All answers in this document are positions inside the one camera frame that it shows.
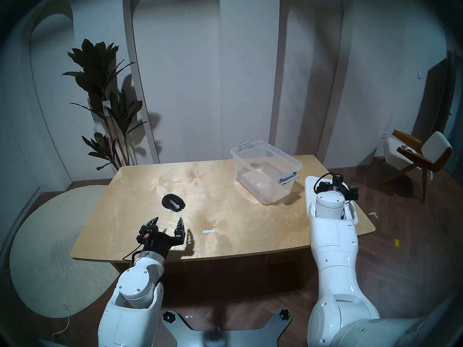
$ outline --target plastic storage box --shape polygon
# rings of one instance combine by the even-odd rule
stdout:
[[[289,194],[302,163],[261,140],[230,150],[236,179],[264,205]]]

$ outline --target plant label tag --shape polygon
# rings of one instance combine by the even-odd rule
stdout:
[[[103,113],[105,114],[105,117],[109,117],[109,111],[108,108],[111,108],[111,103],[108,100],[103,101]]]

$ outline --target wooden chair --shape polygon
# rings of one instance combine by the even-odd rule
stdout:
[[[407,174],[415,181],[423,181],[423,201],[426,201],[428,180],[431,181],[432,173],[441,170],[450,158],[452,153],[450,143],[438,131],[434,132],[424,144],[418,138],[400,130],[394,130],[392,135],[403,143],[394,138],[385,139],[384,158],[386,163],[399,171],[381,183],[388,183]]]

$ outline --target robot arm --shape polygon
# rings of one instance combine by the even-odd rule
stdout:
[[[320,179],[306,178],[310,244],[318,268],[318,301],[307,329],[310,346],[329,346],[343,326],[379,318],[357,283],[356,214],[353,203],[346,204],[345,196],[357,200],[358,194],[357,189],[343,186],[342,180],[335,175],[332,183],[322,181],[316,187]]]
[[[156,332],[164,286],[157,283],[172,246],[185,241],[180,218],[174,237],[159,232],[154,218],[140,229],[137,241],[144,244],[134,266],[119,277],[98,327],[99,347],[151,347]],[[126,301],[132,308],[124,307]]]

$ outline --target beige rug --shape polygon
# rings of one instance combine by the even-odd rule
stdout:
[[[10,255],[11,279],[32,311],[62,318],[68,317],[67,308],[74,315],[117,279],[118,272],[109,263],[69,256],[106,188],[93,185],[58,195],[35,210],[17,232]]]

